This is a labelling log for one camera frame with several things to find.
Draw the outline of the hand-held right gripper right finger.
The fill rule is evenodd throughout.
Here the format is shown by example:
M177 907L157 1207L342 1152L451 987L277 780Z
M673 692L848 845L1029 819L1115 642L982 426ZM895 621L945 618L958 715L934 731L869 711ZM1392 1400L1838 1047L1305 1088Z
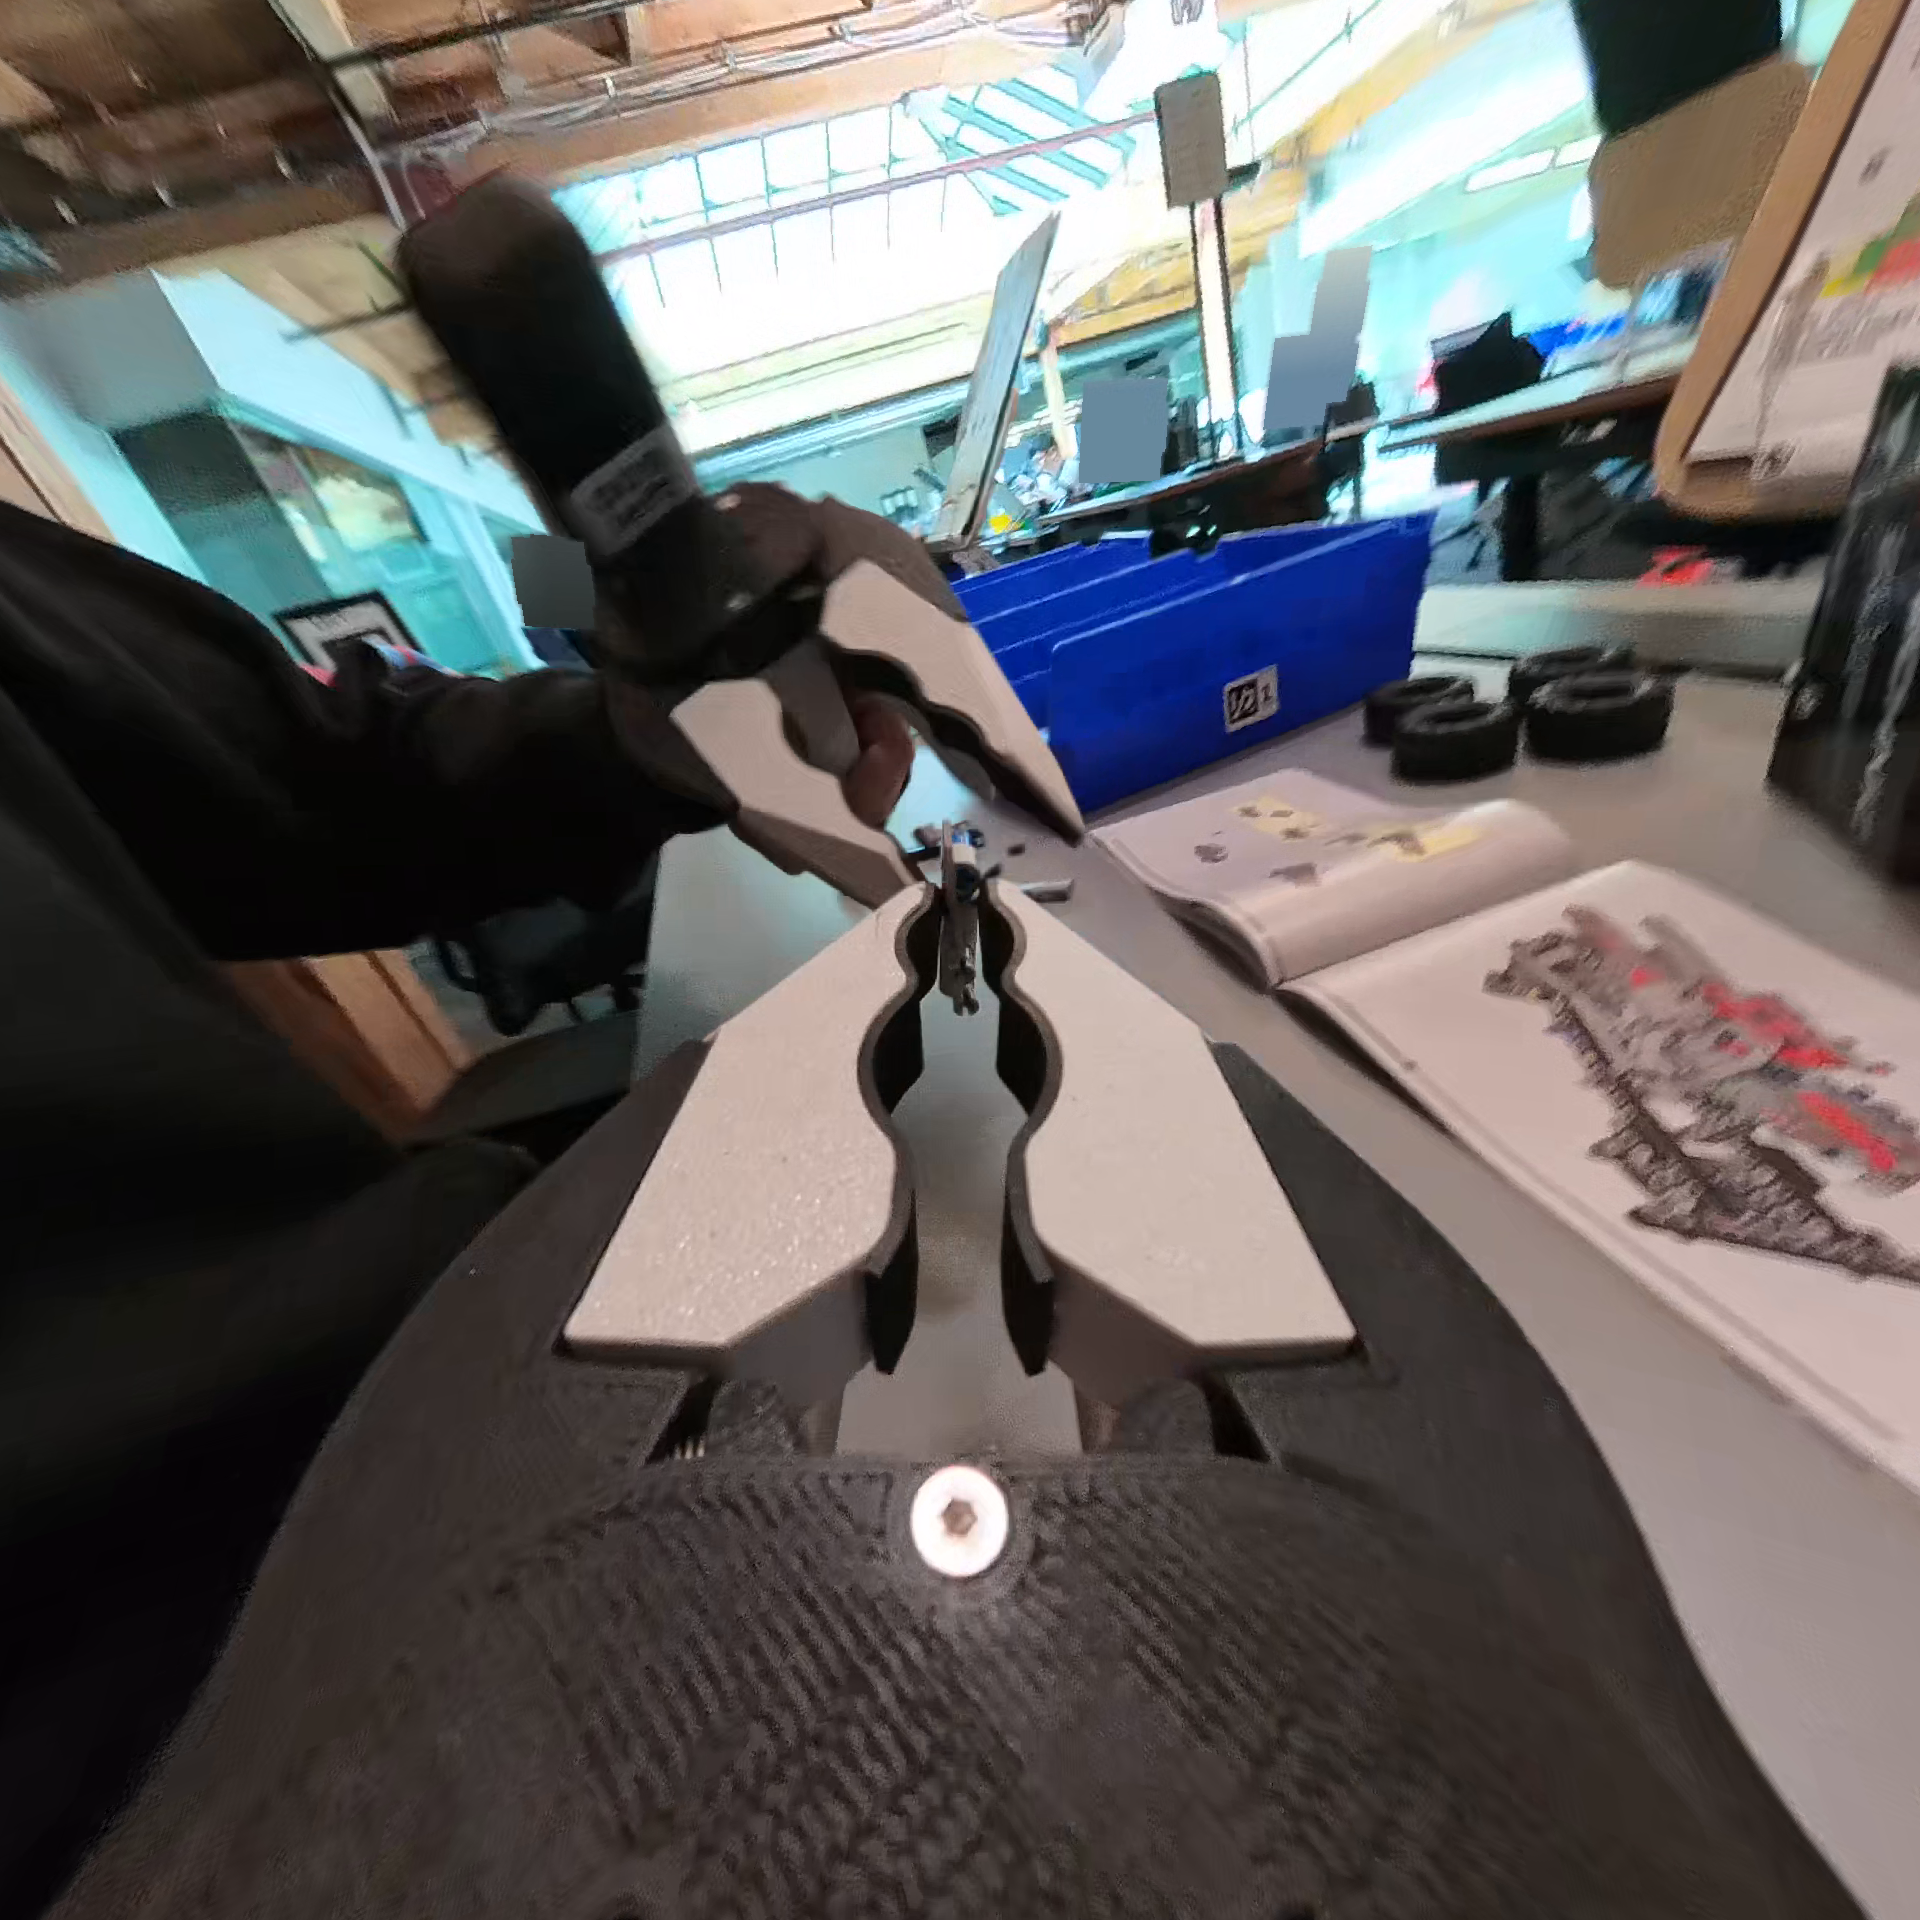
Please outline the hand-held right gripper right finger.
M1001 880L979 952L1022 1114L999 1239L1022 1367L1121 1408L1166 1383L1348 1356L1353 1320L1209 1036Z

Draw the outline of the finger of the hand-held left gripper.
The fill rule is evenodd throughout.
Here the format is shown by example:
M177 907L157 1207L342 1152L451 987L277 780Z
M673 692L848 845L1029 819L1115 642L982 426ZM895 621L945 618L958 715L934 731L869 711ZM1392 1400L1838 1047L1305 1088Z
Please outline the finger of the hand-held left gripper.
M860 560L828 586L817 641L839 683L899 708L960 786L1069 845L1083 841L1062 767L965 618Z
M672 711L734 799L734 829L791 873L867 906L920 883L899 841L851 804L861 743L822 644L797 644L749 680L717 680Z

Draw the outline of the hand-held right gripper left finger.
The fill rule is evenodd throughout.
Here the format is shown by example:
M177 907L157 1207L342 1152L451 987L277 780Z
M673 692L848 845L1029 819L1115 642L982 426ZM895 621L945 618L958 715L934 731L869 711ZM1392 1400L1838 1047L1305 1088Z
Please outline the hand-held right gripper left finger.
M939 937L911 885L700 1044L567 1356L769 1386L793 1408L899 1367L920 1245L895 1112L926 1067Z

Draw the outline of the small toy brick assembly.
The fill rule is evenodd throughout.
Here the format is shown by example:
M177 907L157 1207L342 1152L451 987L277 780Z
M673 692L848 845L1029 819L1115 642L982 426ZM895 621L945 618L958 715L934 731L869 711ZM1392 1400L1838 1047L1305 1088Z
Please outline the small toy brick assembly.
M958 1018L979 1012L979 923L995 879L984 845L984 832L968 821L941 826L934 981Z

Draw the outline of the person's left forearm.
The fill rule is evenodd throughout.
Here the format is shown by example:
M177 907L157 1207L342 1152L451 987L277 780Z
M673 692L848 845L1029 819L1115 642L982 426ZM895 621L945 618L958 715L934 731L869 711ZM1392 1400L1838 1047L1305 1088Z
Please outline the person's left forearm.
M665 711L615 675L462 680L366 644L305 687L279 776L302 826L275 869L283 956L598 906L673 835L735 816Z

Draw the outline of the blue plastic bin white label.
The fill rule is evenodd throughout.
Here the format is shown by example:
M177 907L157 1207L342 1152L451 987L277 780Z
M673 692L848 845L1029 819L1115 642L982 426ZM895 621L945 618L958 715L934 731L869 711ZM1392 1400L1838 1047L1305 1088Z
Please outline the blue plastic bin white label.
M1432 515L1296 523L1168 559L1047 663L1047 741L1092 816L1363 705L1413 660Z

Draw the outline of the black office chair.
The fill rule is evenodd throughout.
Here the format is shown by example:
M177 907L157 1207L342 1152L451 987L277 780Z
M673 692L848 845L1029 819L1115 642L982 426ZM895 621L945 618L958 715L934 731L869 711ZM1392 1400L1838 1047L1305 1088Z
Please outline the black office chair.
M430 947L445 984L477 1002L502 1041L519 1041L563 1010L585 1024L583 1002L600 995L613 1012L639 1009L656 921L660 858L604 906L556 900L491 916Z

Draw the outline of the white leaning board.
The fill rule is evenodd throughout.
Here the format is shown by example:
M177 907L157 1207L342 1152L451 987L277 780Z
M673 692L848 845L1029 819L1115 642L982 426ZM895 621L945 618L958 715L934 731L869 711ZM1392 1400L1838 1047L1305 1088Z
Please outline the white leaning board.
M987 328L958 419L945 492L928 535L928 547L937 554L973 547L984 528L1016 404L1019 365L1059 228L1060 212L1051 211L1008 257L995 281Z

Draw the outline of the open instruction booklet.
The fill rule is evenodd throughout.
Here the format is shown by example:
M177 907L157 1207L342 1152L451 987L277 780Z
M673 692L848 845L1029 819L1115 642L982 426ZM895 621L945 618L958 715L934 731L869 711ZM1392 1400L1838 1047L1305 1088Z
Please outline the open instruction booklet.
M1094 841L1867 1465L1918 1487L1918 1012L1513 800L1283 770Z

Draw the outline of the black toy tyre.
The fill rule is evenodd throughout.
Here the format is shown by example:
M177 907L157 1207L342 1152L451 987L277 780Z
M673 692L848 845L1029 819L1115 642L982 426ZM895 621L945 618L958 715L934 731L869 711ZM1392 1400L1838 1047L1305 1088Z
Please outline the black toy tyre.
M1389 776L1401 785L1465 785L1518 764L1521 713L1513 705L1445 701L1403 713L1389 743Z
M1371 749L1392 747L1401 723L1427 706L1475 705L1475 680L1457 675L1421 675L1397 680L1369 691L1359 705L1359 736Z
M1673 721L1673 683L1607 671L1566 675L1527 697L1521 746L1535 762L1613 764L1656 753Z
M1508 668L1504 697L1518 711L1547 687L1593 675L1632 675L1638 673L1638 659L1632 644L1571 644L1551 647L1521 657Z

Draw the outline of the person's black clothing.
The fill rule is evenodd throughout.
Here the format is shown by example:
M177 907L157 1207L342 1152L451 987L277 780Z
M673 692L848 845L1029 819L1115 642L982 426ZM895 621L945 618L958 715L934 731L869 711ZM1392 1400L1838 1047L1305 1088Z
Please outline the person's black clothing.
M271 940L308 683L232 602L5 505L5 1915L75 1875L359 1376L528 1178L396 1146L228 973L331 956Z

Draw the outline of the black printed box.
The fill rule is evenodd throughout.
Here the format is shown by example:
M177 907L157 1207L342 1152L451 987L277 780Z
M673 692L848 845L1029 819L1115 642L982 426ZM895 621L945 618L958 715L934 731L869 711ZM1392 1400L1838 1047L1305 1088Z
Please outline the black printed box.
M1875 873L1918 883L1918 368L1881 381L1766 785Z

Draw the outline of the printed poster board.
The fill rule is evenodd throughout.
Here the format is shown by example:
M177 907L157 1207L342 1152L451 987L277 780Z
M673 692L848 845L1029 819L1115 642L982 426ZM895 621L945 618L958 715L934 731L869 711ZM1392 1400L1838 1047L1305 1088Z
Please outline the printed poster board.
M1918 348L1918 5L1843 24L1668 395L1660 496L1712 522L1845 501Z

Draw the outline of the framed wall picture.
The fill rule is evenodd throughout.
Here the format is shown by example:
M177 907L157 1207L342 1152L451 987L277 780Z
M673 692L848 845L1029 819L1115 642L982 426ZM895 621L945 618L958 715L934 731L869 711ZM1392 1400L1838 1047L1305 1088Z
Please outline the framed wall picture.
M414 636L392 602L376 589L283 608L271 621L302 671L321 681L356 642L399 665L419 659Z

